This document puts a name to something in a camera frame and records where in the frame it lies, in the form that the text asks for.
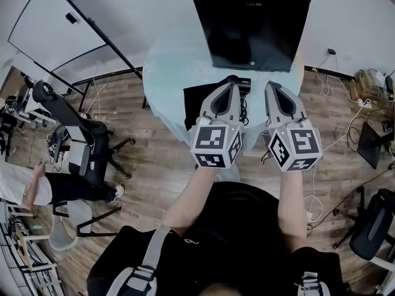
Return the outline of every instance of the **white chair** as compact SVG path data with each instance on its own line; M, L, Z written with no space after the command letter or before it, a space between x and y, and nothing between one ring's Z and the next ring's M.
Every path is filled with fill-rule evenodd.
M59 213L56 207L67 204L68 213ZM92 224L112 215L122 208L117 207L108 213L93 217L92 208L84 200L73 200L69 202L62 202L53 205L52 211L52 230L49 234L49 245L55 251L64 251L74 247L82 237L110 237L116 236L117 232L96 233L92 231ZM71 224L75 227L75 237L72 238L67 233L62 217L69 218Z

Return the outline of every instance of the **whiteboard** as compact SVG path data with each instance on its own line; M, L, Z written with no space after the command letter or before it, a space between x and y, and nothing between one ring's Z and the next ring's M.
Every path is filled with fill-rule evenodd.
M105 45L66 0L30 0L9 42L49 71Z

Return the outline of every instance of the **round table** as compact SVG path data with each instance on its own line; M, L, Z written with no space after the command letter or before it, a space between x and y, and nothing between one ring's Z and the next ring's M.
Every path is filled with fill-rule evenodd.
M209 48L200 23L164 33L150 48L143 70L144 93L155 116L180 141L191 143L184 124L185 88L217 83L229 75L251 79L251 92L246 96L248 125L244 128L243 150L250 151L266 130L265 87L269 80L287 87L296 95L301 90L304 65L296 55L291 71L257 72L212 66ZM224 179L238 181L235 165Z

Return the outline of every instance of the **hand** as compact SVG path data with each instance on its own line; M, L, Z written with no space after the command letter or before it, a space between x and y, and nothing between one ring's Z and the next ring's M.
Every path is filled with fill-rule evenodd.
M35 176L41 177L45 175L45 163L40 162L36 164L35 169L33 170L33 174Z

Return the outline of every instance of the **office chair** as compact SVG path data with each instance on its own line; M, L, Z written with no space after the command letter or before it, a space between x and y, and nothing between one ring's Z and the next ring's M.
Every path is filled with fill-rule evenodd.
M373 195L368 208L365 208L365 189L359 187L357 192L360 193L357 216L341 210L333 212L335 216L341 214L355 221L352 228L338 243L333 245L333 248L337 249L348 237L352 236L349 245L356 255L388 270L383 283L376 287L380 295L387 296L395 290L395 264L393 264L395 238L388 234L395 213L395 192L380 189L377 194ZM386 260L376 257L384 241L391 245Z
M126 179L131 178L131 174L116 163L112 155L117 154L126 143L134 144L134 139L126 138L110 148L109 134L113 132L101 121L87 120L79 116L64 97L56 94L43 80L35 84L32 95L69 132L72 140L68 156L71 174L83 176L91 184L101 185L109 162Z

